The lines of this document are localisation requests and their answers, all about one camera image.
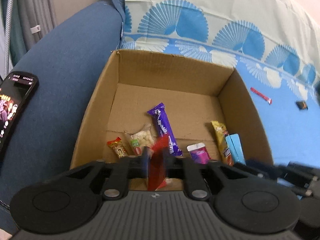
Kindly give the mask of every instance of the round black pad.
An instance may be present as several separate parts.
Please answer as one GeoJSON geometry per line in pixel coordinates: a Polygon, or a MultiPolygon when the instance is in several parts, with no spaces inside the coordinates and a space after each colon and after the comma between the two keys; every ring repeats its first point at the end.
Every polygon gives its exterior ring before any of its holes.
{"type": "Polygon", "coordinates": [[[304,198],[301,200],[300,222],[312,228],[320,228],[320,200],[304,198]]]}
{"type": "Polygon", "coordinates": [[[256,234],[293,229],[300,215],[291,190],[259,178],[229,180],[215,197],[214,209],[231,226],[256,234]]]}
{"type": "Polygon", "coordinates": [[[265,191],[253,191],[245,194],[242,198],[243,205],[252,211],[270,212],[279,205],[278,198],[265,191]]]}
{"type": "Polygon", "coordinates": [[[33,199],[33,205],[43,212],[57,212],[66,208],[69,203],[69,195],[57,190],[41,192],[33,199]]]}
{"type": "Polygon", "coordinates": [[[19,228],[37,234],[58,234],[86,223],[98,206],[96,195],[81,180],[63,177],[19,191],[10,212],[19,228]]]}

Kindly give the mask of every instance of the curtain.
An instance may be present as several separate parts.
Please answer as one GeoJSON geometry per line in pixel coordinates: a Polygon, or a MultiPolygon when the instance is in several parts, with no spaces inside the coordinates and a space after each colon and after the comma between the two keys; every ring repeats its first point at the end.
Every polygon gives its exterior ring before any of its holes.
{"type": "MultiPolygon", "coordinates": [[[[0,13],[0,75],[4,77],[4,20],[2,17],[2,12],[0,13]]],[[[11,58],[9,60],[9,70],[12,69],[11,58]]]]}
{"type": "MultiPolygon", "coordinates": [[[[8,0],[1,0],[2,17],[4,20],[3,21],[4,26],[5,26],[5,17],[7,13],[7,2],[8,0]]],[[[10,53],[11,53],[12,64],[16,65],[17,62],[26,53],[26,47],[23,40],[22,28],[20,25],[17,0],[13,0],[11,22],[12,24],[11,24],[11,34],[10,34],[10,53]]]]}
{"type": "Polygon", "coordinates": [[[52,0],[18,0],[18,9],[28,51],[57,25],[54,6],[52,0]],[[41,31],[32,34],[30,29],[37,25],[40,25],[41,31]]]}

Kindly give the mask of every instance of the pink candy package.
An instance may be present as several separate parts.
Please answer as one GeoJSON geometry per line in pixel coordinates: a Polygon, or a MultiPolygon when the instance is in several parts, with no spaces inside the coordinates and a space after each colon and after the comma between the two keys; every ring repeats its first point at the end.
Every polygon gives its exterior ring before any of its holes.
{"type": "Polygon", "coordinates": [[[210,160],[207,149],[205,148],[204,143],[197,143],[189,145],[187,147],[188,152],[191,155],[191,158],[196,163],[207,164],[210,160]]]}

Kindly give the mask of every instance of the smartphone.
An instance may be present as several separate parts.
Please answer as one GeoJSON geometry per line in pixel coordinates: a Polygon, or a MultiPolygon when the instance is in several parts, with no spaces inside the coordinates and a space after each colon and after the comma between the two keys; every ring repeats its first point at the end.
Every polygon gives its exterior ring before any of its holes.
{"type": "Polygon", "coordinates": [[[9,73],[0,85],[0,163],[18,117],[38,83],[35,75],[14,71],[9,73]]]}

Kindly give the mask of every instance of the red snack wrapper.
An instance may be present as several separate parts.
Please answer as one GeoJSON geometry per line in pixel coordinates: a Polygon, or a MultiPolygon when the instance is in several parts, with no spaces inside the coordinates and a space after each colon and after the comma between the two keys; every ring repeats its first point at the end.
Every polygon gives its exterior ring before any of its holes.
{"type": "Polygon", "coordinates": [[[259,97],[262,97],[264,100],[266,100],[266,101],[269,103],[269,105],[272,104],[272,99],[271,99],[271,98],[266,97],[265,95],[263,95],[262,93],[260,93],[260,92],[257,91],[256,89],[254,89],[253,87],[250,88],[250,90],[251,90],[253,93],[257,94],[259,97]]]}
{"type": "Polygon", "coordinates": [[[148,166],[148,191],[155,191],[167,177],[164,166],[164,151],[169,151],[169,137],[164,135],[160,137],[152,147],[153,154],[148,166]]]}
{"type": "Polygon", "coordinates": [[[128,153],[122,144],[121,138],[118,137],[113,141],[107,142],[107,144],[113,149],[119,158],[128,156],[128,153]]]}

